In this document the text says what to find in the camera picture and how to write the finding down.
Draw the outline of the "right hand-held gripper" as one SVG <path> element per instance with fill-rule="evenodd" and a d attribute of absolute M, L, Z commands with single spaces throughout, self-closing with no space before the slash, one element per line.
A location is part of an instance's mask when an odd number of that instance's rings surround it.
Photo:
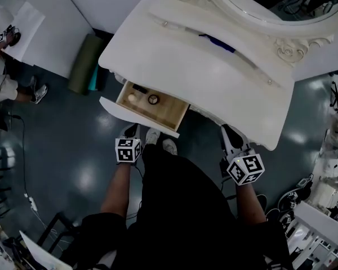
<path fill-rule="evenodd" d="M 220 161 L 223 182 L 232 179 L 237 186 L 255 182 L 265 172 L 261 156 L 250 148 L 248 138 L 237 128 L 223 124 L 221 147 L 226 152 Z"/>

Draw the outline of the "person's right forearm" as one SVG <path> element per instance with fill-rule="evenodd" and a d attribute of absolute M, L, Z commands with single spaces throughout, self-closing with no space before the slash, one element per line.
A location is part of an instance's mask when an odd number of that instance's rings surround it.
<path fill-rule="evenodd" d="M 236 185 L 237 211 L 240 220 L 246 225 L 266 222 L 265 213 L 251 184 Z"/>

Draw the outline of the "white ornate dressing table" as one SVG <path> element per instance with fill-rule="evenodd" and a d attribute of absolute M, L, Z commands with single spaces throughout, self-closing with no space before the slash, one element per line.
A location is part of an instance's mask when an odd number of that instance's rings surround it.
<path fill-rule="evenodd" d="M 179 0 L 141 0 L 99 57 L 99 65 L 135 84 L 158 90 L 204 109 L 237 128 L 251 141 L 274 150 L 290 106 L 290 67 L 244 31 L 229 37 L 238 51 L 280 88 L 266 84 L 249 64 L 208 38 L 171 30 L 167 21 L 223 35 L 229 21 Z"/>

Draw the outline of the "person's white shoe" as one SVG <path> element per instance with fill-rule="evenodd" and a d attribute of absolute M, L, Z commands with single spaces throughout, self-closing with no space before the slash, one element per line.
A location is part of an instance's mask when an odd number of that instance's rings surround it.
<path fill-rule="evenodd" d="M 177 147 L 173 140 L 165 139 L 162 142 L 162 147 L 165 151 L 169 152 L 172 155 L 177 155 Z"/>
<path fill-rule="evenodd" d="M 145 145 L 156 145 L 161 132 L 154 128 L 149 128 L 145 137 Z"/>

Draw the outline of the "teal rolled mat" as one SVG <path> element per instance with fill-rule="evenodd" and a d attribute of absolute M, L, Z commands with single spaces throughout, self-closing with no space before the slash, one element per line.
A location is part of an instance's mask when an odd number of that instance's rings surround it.
<path fill-rule="evenodd" d="M 89 91 L 97 91 L 97 75 L 98 75 L 99 65 L 97 64 L 94 72 L 92 74 L 92 77 L 90 79 L 90 82 L 88 84 L 88 90 Z"/>

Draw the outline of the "pile of spare grippers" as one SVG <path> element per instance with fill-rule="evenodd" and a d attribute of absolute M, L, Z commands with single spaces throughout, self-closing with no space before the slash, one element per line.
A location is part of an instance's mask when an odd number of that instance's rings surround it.
<path fill-rule="evenodd" d="M 294 209 L 309 198 L 312 190 L 314 174 L 301 179 L 293 190 L 284 193 L 277 202 L 277 207 L 268 210 L 266 220 L 279 222 L 284 231 L 287 232 L 291 222 L 294 220 Z"/>

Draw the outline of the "green rolled mat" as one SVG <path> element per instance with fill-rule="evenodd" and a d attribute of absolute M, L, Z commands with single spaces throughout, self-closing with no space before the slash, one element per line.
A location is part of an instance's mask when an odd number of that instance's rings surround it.
<path fill-rule="evenodd" d="M 86 95 L 99 57 L 105 48 L 104 40 L 94 34 L 87 34 L 75 58 L 69 75 L 68 88 Z"/>

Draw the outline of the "person's black clothing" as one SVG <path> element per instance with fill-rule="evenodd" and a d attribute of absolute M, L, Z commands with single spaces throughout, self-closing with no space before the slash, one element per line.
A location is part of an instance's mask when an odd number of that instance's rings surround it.
<path fill-rule="evenodd" d="M 244 224 L 190 160 L 146 145 L 136 221 L 86 216 L 75 240 L 76 270 L 293 270 L 279 222 Z"/>

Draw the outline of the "blue cloth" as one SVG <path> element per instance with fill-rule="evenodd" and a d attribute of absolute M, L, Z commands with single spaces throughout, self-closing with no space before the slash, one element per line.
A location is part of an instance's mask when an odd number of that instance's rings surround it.
<path fill-rule="evenodd" d="M 215 45 L 217 45 L 217 46 L 219 46 L 219 47 L 221 47 L 221 48 L 223 48 L 223 49 L 225 49 L 225 50 L 227 50 L 231 53 L 235 52 L 235 49 L 233 47 L 231 47 L 230 45 L 227 45 L 226 43 L 224 43 L 224 42 L 222 42 L 222 41 L 220 41 L 220 40 L 218 40 L 218 39 L 216 39 L 216 38 L 214 38 L 210 35 L 200 34 L 199 36 L 208 38 L 211 41 L 211 43 L 213 43 L 213 44 L 215 44 Z"/>

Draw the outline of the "white metal rack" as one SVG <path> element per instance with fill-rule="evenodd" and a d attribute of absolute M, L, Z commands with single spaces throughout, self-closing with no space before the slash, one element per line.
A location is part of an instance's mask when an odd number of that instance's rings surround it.
<path fill-rule="evenodd" d="M 299 251 L 292 262 L 294 270 L 308 259 L 313 270 L 329 267 L 338 259 L 338 221 L 303 201 L 294 209 L 286 234 L 290 253 Z"/>

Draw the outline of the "white power strip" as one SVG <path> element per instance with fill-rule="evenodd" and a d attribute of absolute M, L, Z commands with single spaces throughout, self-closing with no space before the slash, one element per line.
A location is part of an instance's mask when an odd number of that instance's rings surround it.
<path fill-rule="evenodd" d="M 34 199 L 33 199 L 31 196 L 29 196 L 27 193 L 25 193 L 24 196 L 25 196 L 25 198 L 27 198 L 27 200 L 29 201 L 31 209 L 32 209 L 34 212 L 37 212 L 37 211 L 38 211 L 38 208 L 37 208 L 37 206 L 36 206 L 36 203 L 35 203 Z"/>

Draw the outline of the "white side cabinet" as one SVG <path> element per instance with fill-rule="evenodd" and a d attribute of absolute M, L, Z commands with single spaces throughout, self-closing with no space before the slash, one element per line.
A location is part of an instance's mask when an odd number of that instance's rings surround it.
<path fill-rule="evenodd" d="M 0 33 L 9 25 L 19 29 L 21 38 L 13 47 L 4 52 L 22 62 L 28 47 L 43 23 L 45 15 L 37 10 L 28 0 L 0 0 Z"/>

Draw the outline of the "white drawing board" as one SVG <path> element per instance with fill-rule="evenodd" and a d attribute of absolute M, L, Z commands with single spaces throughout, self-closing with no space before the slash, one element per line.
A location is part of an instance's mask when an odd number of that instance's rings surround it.
<path fill-rule="evenodd" d="M 62 262 L 41 246 L 31 240 L 23 231 L 19 231 L 23 241 L 34 260 L 47 270 L 74 270 L 72 266 Z"/>

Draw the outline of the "oval mirror white carved frame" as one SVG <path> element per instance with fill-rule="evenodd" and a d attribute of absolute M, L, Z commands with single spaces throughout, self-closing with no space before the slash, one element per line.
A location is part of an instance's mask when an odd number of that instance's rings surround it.
<path fill-rule="evenodd" d="M 273 40 L 274 52 L 286 63 L 303 59 L 312 44 L 333 40 L 338 0 L 180 0 L 221 12 Z"/>

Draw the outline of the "black metal table frame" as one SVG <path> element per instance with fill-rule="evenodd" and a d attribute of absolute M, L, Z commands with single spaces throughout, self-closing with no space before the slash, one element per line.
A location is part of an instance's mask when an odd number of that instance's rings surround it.
<path fill-rule="evenodd" d="M 55 225 L 60 223 L 63 227 L 62 231 L 55 230 Z M 41 234 L 37 244 L 39 246 L 43 246 L 45 241 L 50 238 L 52 240 L 52 244 L 48 249 L 48 252 L 51 254 L 56 248 L 59 248 L 61 251 L 64 251 L 59 243 L 64 242 L 65 237 L 71 237 L 72 241 L 65 243 L 70 245 L 74 239 L 79 235 L 80 232 L 80 225 L 73 223 L 69 220 L 63 212 L 58 212 L 54 215 L 52 220 L 49 222 L 48 225 L 45 225 L 45 230 Z"/>

